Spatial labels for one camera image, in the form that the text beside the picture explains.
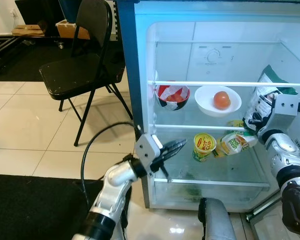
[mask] chair seat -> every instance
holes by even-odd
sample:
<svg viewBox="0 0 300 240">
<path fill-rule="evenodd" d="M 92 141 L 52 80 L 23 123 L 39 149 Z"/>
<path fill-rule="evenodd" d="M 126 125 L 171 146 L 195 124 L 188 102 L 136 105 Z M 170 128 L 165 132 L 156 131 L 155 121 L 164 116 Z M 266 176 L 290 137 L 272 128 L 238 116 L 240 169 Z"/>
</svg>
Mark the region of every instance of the chair seat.
<svg viewBox="0 0 300 240">
<path fill-rule="evenodd" d="M 98 89 L 106 85 L 119 83 L 125 68 L 125 60 L 116 55 L 114 49 L 107 52 L 101 75 L 95 81 L 99 56 L 95 53 L 70 57 L 61 61 L 50 62 L 39 69 L 45 86 L 55 100 L 65 100 Z"/>
</svg>

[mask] crisper drawer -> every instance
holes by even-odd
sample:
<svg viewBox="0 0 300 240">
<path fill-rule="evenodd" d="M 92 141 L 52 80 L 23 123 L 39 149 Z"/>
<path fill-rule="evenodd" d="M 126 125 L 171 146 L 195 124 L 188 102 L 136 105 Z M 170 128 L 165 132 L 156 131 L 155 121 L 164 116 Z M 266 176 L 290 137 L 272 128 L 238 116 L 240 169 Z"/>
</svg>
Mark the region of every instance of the crisper drawer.
<svg viewBox="0 0 300 240">
<path fill-rule="evenodd" d="M 216 139 L 225 134 L 223 130 L 206 132 Z M 165 162 L 172 181 L 168 183 L 161 171 L 153 177 L 152 207 L 195 210 L 205 197 L 223 201 L 229 211 L 251 209 L 256 197 L 270 188 L 254 149 L 220 158 L 211 154 L 198 162 L 192 157 L 196 133 L 186 129 L 157 133 L 162 143 L 183 138 L 187 143 Z"/>
</svg>

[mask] black chair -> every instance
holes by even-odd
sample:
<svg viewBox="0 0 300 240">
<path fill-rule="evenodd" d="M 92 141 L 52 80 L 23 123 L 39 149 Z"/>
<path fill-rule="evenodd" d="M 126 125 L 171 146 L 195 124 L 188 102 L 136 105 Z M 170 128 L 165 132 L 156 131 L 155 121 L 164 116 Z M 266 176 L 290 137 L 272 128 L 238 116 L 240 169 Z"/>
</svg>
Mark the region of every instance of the black chair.
<svg viewBox="0 0 300 240">
<path fill-rule="evenodd" d="M 76 54 L 80 27 L 88 30 L 90 38 L 96 41 L 99 54 Z M 82 0 L 76 18 L 71 57 L 45 64 L 39 69 L 51 97 L 61 100 L 59 111 L 62 111 L 64 100 L 68 99 L 81 121 L 74 146 L 78 146 L 96 89 L 106 87 L 109 93 L 114 93 L 133 119 L 116 86 L 122 79 L 126 64 L 122 42 L 110 41 L 111 29 L 112 12 L 109 4 L 104 0 Z M 90 92 L 90 96 L 81 119 L 70 98 L 87 92 Z"/>
</svg>

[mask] floor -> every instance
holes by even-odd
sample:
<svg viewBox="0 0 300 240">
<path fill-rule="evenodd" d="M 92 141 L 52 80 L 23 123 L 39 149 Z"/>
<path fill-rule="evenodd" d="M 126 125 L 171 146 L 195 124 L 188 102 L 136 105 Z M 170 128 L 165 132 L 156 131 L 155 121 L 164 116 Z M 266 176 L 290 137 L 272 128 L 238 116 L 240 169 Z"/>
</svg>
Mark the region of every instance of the floor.
<svg viewBox="0 0 300 240">
<path fill-rule="evenodd" d="M 117 85 L 131 107 L 126 74 Z M 88 94 L 72 98 L 82 115 Z M 0 174 L 80 178 L 87 142 L 100 129 L 129 121 L 119 100 L 106 89 L 96 91 L 79 146 L 73 143 L 79 120 L 70 104 L 53 100 L 43 82 L 0 82 Z M 85 167 L 87 179 L 98 179 L 114 163 L 134 150 L 130 126 L 109 130 L 92 144 Z M 133 184 L 128 240 L 201 240 L 203 229 L 195 211 L 145 209 L 140 182 Z M 244 216 L 231 213 L 238 240 L 253 240 Z"/>
</svg>

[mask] black mat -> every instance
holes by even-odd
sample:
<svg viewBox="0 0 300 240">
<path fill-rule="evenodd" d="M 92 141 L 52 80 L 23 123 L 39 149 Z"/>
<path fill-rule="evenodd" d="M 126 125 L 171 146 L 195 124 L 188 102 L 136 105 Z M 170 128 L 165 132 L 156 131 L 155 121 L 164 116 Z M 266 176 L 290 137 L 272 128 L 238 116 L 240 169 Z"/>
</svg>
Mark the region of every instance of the black mat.
<svg viewBox="0 0 300 240">
<path fill-rule="evenodd" d="M 0 58 L 0 81 L 42 82 L 39 68 L 47 63 L 69 58 L 71 46 L 58 48 L 56 43 L 26 45 L 20 43 Z"/>
<path fill-rule="evenodd" d="M 102 181 L 87 181 L 93 202 Z M 87 215 L 78 179 L 0 175 L 0 240 L 71 240 Z"/>
</svg>

